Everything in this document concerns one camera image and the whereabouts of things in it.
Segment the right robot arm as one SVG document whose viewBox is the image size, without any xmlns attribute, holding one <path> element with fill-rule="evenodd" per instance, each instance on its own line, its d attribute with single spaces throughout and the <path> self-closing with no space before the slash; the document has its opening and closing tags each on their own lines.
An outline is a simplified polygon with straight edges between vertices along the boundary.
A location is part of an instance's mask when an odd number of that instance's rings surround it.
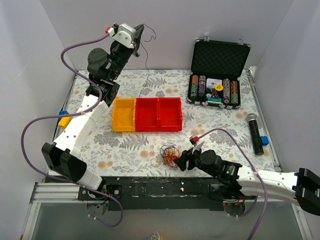
<svg viewBox="0 0 320 240">
<path fill-rule="evenodd" d="M 297 172 L 254 171 L 250 167 L 223 160 L 213 150 L 185 150 L 174 163 L 182 170 L 198 168 L 225 186 L 222 195 L 267 196 L 320 214 L 320 178 L 307 168 Z"/>
</svg>

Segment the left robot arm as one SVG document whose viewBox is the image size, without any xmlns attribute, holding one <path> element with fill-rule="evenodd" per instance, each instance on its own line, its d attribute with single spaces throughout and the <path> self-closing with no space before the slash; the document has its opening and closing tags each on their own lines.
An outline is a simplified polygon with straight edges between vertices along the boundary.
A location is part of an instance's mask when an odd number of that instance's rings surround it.
<svg viewBox="0 0 320 240">
<path fill-rule="evenodd" d="M 113 39 L 110 51 L 94 48 L 87 57 L 90 84 L 83 101 L 63 132 L 52 142 L 42 146 L 42 154 L 50 170 L 70 181 L 89 188 L 95 200 L 106 196 L 103 179 L 82 161 L 80 151 L 97 120 L 116 98 L 119 84 L 116 79 L 131 56 L 139 57 L 141 36 L 145 26 L 131 27 L 126 23 L 114 24 L 106 29 Z"/>
</svg>

